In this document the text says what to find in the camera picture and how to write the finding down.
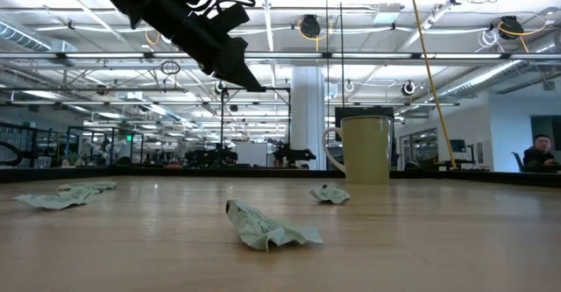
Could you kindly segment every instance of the ceiling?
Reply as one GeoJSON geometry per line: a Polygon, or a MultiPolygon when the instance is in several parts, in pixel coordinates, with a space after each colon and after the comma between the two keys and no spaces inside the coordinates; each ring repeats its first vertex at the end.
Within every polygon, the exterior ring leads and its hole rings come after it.
{"type": "MultiPolygon", "coordinates": [[[[266,0],[256,0],[256,6],[247,8],[250,21],[232,32],[232,36],[241,36],[249,44],[247,51],[253,52],[421,52],[421,41],[410,39],[416,31],[415,13],[411,0],[267,0],[269,12],[264,8],[266,0]],[[326,2],[330,6],[326,12],[326,2]],[[380,24],[386,18],[391,18],[387,9],[400,6],[399,14],[395,14],[396,30],[391,30],[391,23],[380,24]],[[304,14],[317,15],[322,27],[321,36],[326,39],[315,41],[304,39],[298,30],[298,22],[304,14]],[[273,29],[267,33],[267,19],[273,29]]],[[[417,0],[421,21],[439,14],[439,8],[448,0],[417,0]]],[[[433,24],[425,26],[424,39],[428,52],[446,53],[487,53],[487,52],[522,52],[522,45],[518,39],[497,39],[489,47],[481,45],[481,36],[490,24],[495,26],[502,16],[517,16],[517,20],[524,26],[526,32],[542,29],[536,34],[526,37],[526,42],[532,46],[536,39],[551,33],[561,19],[558,6],[561,0],[463,0],[461,4],[452,5],[450,9],[441,12],[433,24]]],[[[153,31],[149,25],[142,25],[138,30],[132,30],[129,20],[118,13],[109,0],[0,0],[0,16],[26,30],[41,40],[60,39],[75,46],[79,52],[175,52],[172,44],[166,43],[163,37],[153,31]],[[82,9],[78,1],[90,8],[98,19],[92,17],[82,9]],[[106,29],[100,20],[111,30],[118,32],[123,39],[106,29]],[[75,30],[68,28],[71,23],[75,30]]],[[[2,52],[29,52],[8,40],[0,39],[2,52]]],[[[174,83],[184,92],[163,92],[157,87],[163,87],[166,76],[160,68],[160,61],[95,61],[80,60],[73,68],[65,68],[48,61],[12,61],[26,70],[33,70],[45,77],[45,86],[53,86],[49,82],[61,84],[66,71],[66,81],[72,81],[76,88],[71,94],[63,94],[76,100],[122,100],[123,94],[110,93],[108,96],[98,96],[93,92],[80,91],[83,87],[96,87],[106,84],[110,87],[123,85],[128,88],[154,88],[154,91],[143,91],[142,98],[146,101],[215,101],[214,87],[217,82],[196,68],[196,63],[182,61],[186,67],[178,75],[167,80],[167,87],[174,83]],[[110,69],[115,66],[136,66],[135,69],[110,69]]],[[[250,61],[251,71],[262,85],[276,87],[290,87],[293,65],[301,65],[297,61],[250,61]]],[[[417,85],[428,83],[425,66],[417,62],[391,62],[389,65],[367,62],[347,62],[342,65],[338,60],[329,64],[325,61],[307,63],[320,66],[325,76],[329,73],[329,92],[336,94],[334,101],[341,101],[341,81],[344,72],[345,82],[351,82],[354,90],[346,91],[345,101],[368,102],[387,101],[393,103],[408,102],[410,99],[401,94],[401,85],[412,81],[417,85]]],[[[431,68],[437,89],[445,88],[462,75],[480,66],[493,65],[479,62],[451,62],[439,64],[431,68]]],[[[30,78],[29,82],[37,83],[37,79],[30,78]]],[[[429,88],[417,90],[426,92],[429,88]]],[[[238,114],[267,114],[284,115],[288,113],[286,105],[281,104],[279,95],[269,91],[255,94],[240,92],[235,97],[238,101],[278,102],[278,106],[267,106],[259,109],[240,107],[238,114]]],[[[84,107],[95,110],[95,107],[84,107]]],[[[181,118],[187,120],[211,117],[213,112],[201,106],[167,106],[181,118]]],[[[146,114],[139,115],[133,109],[127,109],[129,116],[138,120],[148,118],[146,114]]]]}

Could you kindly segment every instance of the office chair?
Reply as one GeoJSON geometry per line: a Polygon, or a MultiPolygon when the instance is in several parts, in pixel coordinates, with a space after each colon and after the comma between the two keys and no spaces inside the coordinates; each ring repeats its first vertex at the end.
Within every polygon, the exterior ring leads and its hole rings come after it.
{"type": "Polygon", "coordinates": [[[516,159],[516,163],[518,164],[518,170],[523,173],[524,172],[524,165],[522,164],[522,160],[520,159],[520,155],[518,153],[515,152],[511,152],[516,159]]]}

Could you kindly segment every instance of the mug handle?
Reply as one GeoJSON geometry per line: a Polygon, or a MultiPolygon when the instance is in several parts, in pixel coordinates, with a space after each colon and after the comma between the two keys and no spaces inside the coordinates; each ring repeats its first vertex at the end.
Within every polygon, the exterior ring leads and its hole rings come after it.
{"type": "Polygon", "coordinates": [[[341,131],[341,128],[327,128],[327,129],[325,129],[325,131],[323,131],[323,151],[325,152],[325,155],[331,161],[331,163],[333,163],[333,165],[335,165],[335,167],[337,167],[340,171],[342,171],[343,173],[346,174],[347,169],[343,166],[343,164],[336,161],[335,158],[333,157],[333,155],[331,155],[330,151],[327,149],[327,134],[329,134],[329,132],[336,132],[337,134],[339,134],[341,139],[343,139],[343,131],[341,131]]]}

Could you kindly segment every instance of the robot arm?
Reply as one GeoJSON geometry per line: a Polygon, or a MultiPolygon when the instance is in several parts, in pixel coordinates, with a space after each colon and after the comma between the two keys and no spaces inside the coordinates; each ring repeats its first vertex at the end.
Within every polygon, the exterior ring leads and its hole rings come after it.
{"type": "Polygon", "coordinates": [[[217,79],[232,82],[250,91],[262,91],[262,87],[245,64],[247,42],[231,38],[228,32],[249,21],[241,3],[221,10],[218,15],[207,18],[209,0],[202,8],[189,7],[200,0],[111,0],[129,17],[131,28],[145,20],[154,29],[171,39],[178,47],[195,59],[201,70],[213,74],[217,79]],[[207,9],[201,15],[194,11],[207,9]]]}

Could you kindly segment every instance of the wooden table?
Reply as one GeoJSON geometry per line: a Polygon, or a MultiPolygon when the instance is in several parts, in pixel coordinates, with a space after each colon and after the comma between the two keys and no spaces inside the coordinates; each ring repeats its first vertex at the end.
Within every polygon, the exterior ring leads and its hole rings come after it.
{"type": "Polygon", "coordinates": [[[115,177],[88,205],[11,199],[64,181],[0,185],[2,291],[559,291],[561,191],[460,181],[347,186],[344,205],[308,194],[343,181],[115,177]],[[316,225],[324,245],[243,244],[228,199],[316,225]]]}

